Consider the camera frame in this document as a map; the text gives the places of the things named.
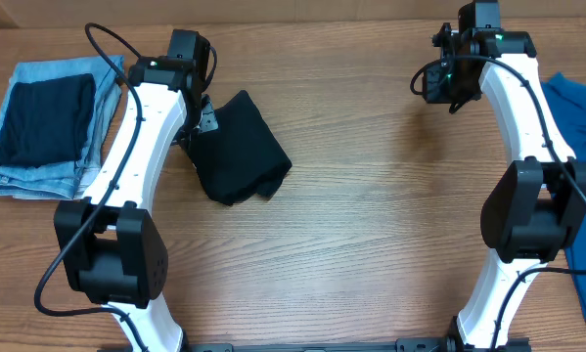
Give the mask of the black t-shirt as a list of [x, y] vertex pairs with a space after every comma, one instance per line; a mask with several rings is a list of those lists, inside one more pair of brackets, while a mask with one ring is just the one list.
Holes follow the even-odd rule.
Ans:
[[214, 110], [219, 129], [201, 134], [186, 149], [205, 194], [228, 206], [254, 195], [270, 199], [292, 161], [247, 91]]

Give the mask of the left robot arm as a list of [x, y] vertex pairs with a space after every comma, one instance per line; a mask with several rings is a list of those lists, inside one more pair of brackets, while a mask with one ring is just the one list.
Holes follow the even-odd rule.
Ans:
[[216, 57], [198, 32], [176, 29], [166, 55], [140, 56], [119, 78], [128, 88], [125, 115], [111, 150], [81, 200], [63, 200], [54, 215], [60, 253], [34, 293], [36, 309], [59, 265], [68, 284], [91, 301], [87, 313], [110, 313], [131, 351], [186, 351], [187, 334], [172, 318], [162, 290], [166, 246], [152, 219], [158, 178], [169, 149], [187, 151], [218, 127], [203, 112], [203, 92]]

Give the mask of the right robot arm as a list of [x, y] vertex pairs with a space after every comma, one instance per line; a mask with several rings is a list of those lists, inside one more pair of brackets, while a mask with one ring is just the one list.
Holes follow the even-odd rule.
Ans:
[[400, 338], [398, 351], [528, 351], [510, 325], [540, 273], [570, 247], [586, 215], [586, 161], [560, 133], [539, 81], [537, 51], [525, 31], [501, 25], [496, 1], [472, 1], [431, 39], [440, 57], [413, 76], [417, 95], [451, 113], [487, 98], [508, 163], [485, 201], [480, 231], [488, 253], [466, 306], [437, 338]]

